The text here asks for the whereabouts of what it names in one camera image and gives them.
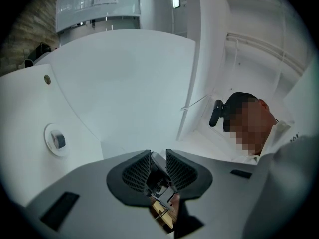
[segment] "man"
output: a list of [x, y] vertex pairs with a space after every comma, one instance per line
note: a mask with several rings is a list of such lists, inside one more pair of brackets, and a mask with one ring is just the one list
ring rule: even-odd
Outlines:
[[249, 152], [245, 159], [239, 157], [235, 162], [256, 163], [266, 154], [267, 147], [274, 144], [274, 138], [285, 133], [290, 126], [278, 122], [262, 99], [252, 94], [236, 92], [232, 94], [222, 111], [223, 129], [236, 137], [236, 143], [242, 144]]

